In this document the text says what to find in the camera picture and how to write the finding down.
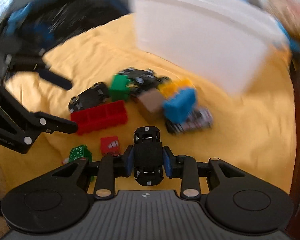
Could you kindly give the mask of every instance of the white container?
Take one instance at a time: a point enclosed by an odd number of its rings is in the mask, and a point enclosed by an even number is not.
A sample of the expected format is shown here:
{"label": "white container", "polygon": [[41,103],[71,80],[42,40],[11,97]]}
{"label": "white container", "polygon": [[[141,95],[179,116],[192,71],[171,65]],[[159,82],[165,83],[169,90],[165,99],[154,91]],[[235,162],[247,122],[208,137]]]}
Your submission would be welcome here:
{"label": "white container", "polygon": [[287,43],[275,20],[240,0],[131,0],[139,49],[196,73],[235,96],[270,44]]}

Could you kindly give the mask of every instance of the long red building block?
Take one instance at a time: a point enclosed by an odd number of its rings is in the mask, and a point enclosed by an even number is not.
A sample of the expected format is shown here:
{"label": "long red building block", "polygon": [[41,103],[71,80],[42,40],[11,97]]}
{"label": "long red building block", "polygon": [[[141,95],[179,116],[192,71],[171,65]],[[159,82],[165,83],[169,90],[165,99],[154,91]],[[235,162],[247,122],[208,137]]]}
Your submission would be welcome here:
{"label": "long red building block", "polygon": [[78,124],[77,134],[90,133],[120,124],[128,121],[127,110],[124,107],[124,101],[116,101],[110,104],[96,106],[73,112],[71,121]]}

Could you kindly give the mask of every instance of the wooden cube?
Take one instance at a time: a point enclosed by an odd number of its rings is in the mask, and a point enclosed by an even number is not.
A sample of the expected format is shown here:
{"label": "wooden cube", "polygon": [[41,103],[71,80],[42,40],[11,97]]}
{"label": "wooden cube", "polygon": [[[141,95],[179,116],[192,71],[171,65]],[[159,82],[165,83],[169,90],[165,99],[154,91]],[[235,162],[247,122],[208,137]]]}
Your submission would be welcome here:
{"label": "wooden cube", "polygon": [[163,118],[162,105],[165,101],[164,96],[156,88],[142,93],[137,98],[138,110],[143,118],[149,123]]}

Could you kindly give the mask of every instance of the blue block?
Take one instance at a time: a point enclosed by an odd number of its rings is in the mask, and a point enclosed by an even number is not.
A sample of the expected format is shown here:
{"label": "blue block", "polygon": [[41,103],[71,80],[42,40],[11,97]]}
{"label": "blue block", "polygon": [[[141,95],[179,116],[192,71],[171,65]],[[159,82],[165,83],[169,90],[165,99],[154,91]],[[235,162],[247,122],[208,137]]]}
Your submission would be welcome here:
{"label": "blue block", "polygon": [[181,90],[174,98],[163,103],[164,115],[173,123],[183,123],[196,103],[195,89]]}

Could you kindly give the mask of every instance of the yellow block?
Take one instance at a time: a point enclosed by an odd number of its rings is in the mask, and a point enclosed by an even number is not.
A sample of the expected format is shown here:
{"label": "yellow block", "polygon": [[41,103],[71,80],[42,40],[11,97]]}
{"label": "yellow block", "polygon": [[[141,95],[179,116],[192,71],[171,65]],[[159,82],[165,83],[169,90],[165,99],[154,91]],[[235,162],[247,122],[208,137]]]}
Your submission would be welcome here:
{"label": "yellow block", "polygon": [[194,85],[188,78],[161,84],[158,86],[158,90],[165,98],[170,98],[186,87],[194,88]]}

